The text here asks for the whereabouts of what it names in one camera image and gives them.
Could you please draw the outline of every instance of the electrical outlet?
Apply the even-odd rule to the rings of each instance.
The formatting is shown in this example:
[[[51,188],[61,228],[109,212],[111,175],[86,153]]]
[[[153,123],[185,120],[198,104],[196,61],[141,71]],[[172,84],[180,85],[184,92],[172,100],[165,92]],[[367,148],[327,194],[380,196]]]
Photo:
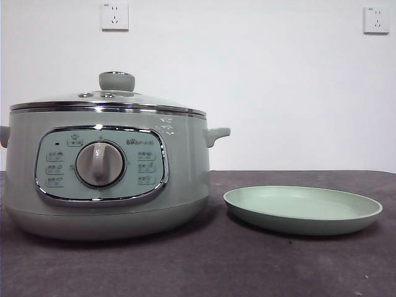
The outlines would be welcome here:
[[[389,10],[386,7],[364,8],[365,33],[389,33]]]
[[[128,31],[128,4],[104,3],[101,7],[101,29]]]

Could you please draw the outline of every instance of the table surface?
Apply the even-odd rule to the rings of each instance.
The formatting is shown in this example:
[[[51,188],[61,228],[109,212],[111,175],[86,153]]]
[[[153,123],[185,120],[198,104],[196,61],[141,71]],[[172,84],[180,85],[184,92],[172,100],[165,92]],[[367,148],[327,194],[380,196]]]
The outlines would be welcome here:
[[[203,212],[141,238],[41,238],[20,231],[2,206],[1,296],[396,296],[396,174],[213,171],[210,178]],[[226,191],[261,185],[354,192],[384,211],[349,235],[276,233],[237,219],[223,201]]]

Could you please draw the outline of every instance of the glass lid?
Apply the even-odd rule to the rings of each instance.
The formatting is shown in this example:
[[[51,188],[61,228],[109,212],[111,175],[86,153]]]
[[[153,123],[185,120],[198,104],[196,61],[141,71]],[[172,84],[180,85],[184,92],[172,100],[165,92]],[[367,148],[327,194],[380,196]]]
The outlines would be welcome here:
[[[72,95],[63,95],[52,98],[20,103],[11,106],[11,111],[35,112],[38,109],[49,109],[46,111],[73,110],[73,108],[109,108],[117,111],[129,110],[152,110],[167,111],[170,113],[196,114],[206,117],[206,113],[194,110],[176,102],[164,100],[157,97],[145,96],[134,93],[135,77],[126,72],[109,71],[99,75],[101,90]]]

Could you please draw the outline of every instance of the control panel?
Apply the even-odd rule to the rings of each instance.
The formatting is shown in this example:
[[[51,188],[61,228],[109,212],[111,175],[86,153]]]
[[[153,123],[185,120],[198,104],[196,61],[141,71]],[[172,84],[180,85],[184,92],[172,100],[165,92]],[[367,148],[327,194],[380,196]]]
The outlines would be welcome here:
[[[168,179],[165,144],[148,129],[74,126],[40,142],[35,179],[47,196],[119,200],[156,191]]]

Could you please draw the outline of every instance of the green plate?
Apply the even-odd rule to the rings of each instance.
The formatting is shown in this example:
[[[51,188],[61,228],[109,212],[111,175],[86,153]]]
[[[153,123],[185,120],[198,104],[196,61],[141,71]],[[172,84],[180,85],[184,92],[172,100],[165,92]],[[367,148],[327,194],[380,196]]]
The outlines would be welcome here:
[[[224,194],[238,218],[299,235],[339,235],[372,224],[382,205],[365,196],[314,187],[243,187]]]

